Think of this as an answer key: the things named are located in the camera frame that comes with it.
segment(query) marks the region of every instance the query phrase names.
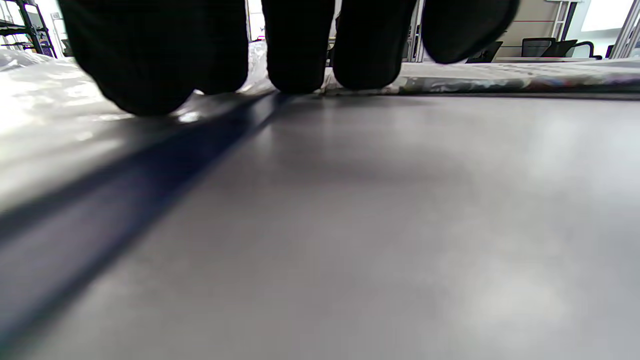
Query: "plastic sheet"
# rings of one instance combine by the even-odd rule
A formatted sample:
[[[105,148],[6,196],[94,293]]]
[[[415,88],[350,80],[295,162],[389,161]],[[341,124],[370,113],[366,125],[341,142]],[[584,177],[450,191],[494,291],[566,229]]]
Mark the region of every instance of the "plastic sheet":
[[[29,53],[27,51],[13,51],[0,49],[0,72],[19,69],[34,64],[46,63],[54,58],[49,56]]]
[[[267,73],[267,42],[249,43],[249,74],[240,90],[241,94],[263,95],[276,90]]]

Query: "metal frame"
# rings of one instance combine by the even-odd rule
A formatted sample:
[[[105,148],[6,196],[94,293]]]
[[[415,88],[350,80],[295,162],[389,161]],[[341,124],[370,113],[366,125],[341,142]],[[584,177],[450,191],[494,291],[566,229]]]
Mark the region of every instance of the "metal frame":
[[[407,54],[407,62],[421,63],[424,58],[424,46],[422,45],[422,9],[424,8],[424,0],[418,0],[413,9],[411,17],[410,32],[411,39],[409,39],[409,46]]]
[[[636,26],[638,15],[640,15],[640,0],[634,0],[625,19],[625,24],[622,25],[622,29],[620,29],[616,43],[613,46],[609,56],[610,59],[626,58],[633,50],[639,38],[638,32],[640,29]]]
[[[565,33],[564,28],[567,24],[571,5],[581,2],[582,0],[558,1],[559,4],[556,11],[556,17],[554,18],[554,25],[551,27],[551,37],[556,38],[556,40],[560,40],[562,38],[562,35]]]

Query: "table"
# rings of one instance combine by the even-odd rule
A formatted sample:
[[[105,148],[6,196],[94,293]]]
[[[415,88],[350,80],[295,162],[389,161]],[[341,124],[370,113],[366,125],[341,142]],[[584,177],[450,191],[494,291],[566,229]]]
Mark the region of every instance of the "table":
[[[633,359],[640,104],[302,98],[13,359]]]
[[[507,56],[501,58],[494,58],[494,63],[573,63],[578,61],[595,61],[592,58],[535,58],[535,57],[520,57],[520,56]]]

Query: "office chair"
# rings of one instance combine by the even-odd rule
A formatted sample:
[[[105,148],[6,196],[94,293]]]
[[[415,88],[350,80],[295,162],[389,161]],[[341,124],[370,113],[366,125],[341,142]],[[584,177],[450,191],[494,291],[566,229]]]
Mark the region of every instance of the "office chair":
[[[500,46],[502,46],[503,41],[494,41],[491,45],[489,45],[486,49],[476,53],[467,59],[467,64],[470,63],[490,63],[493,61],[493,58],[498,53]]]
[[[604,56],[605,58],[607,58],[607,59],[608,59],[608,58],[611,56],[611,51],[613,51],[613,47],[614,47],[614,46],[615,46],[615,45],[609,45],[609,46],[607,46],[607,54],[605,54],[605,56]]]
[[[575,52],[575,49],[581,46],[588,46],[589,47],[589,58],[593,58],[596,60],[602,60],[602,56],[600,55],[594,55],[593,51],[595,50],[595,46],[593,45],[592,42],[590,41],[583,41],[583,42],[579,42],[577,44],[575,44],[574,46],[571,47],[571,49],[569,49],[569,51],[567,51],[566,53],[566,57],[567,58],[571,58],[573,56],[573,53]]]
[[[565,40],[553,43],[541,58],[565,58],[567,52],[578,42],[578,40]]]
[[[524,38],[522,39],[521,55],[524,58],[539,58],[555,43],[555,38]]]

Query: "black fabric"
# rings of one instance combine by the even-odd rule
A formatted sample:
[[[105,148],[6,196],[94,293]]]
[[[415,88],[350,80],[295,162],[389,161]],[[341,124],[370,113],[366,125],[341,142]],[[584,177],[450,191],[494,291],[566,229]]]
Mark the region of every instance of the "black fabric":
[[[353,90],[381,88],[400,72],[415,0],[343,0],[333,73]]]
[[[456,63],[496,41],[511,24],[519,0],[426,0],[422,41],[438,63]]]
[[[343,0],[334,73],[360,90],[400,71],[415,0]],[[427,0],[422,38],[440,63],[464,60],[498,38],[518,0]],[[177,109],[193,89],[237,90],[247,76],[244,0],[60,0],[78,64],[125,111]],[[271,82],[305,94],[324,81],[334,0],[262,0]]]
[[[157,24],[202,23],[202,12],[191,0],[168,12],[169,3],[60,1],[79,66],[130,113],[166,114],[193,92],[194,68],[185,64],[195,53],[178,46],[179,34]]]
[[[334,7],[333,0],[262,0],[267,70],[280,91],[305,94],[322,86]]]
[[[204,6],[205,42],[188,45],[198,47],[205,59],[195,87],[208,95],[234,92],[244,84],[248,72],[244,0],[206,1]]]

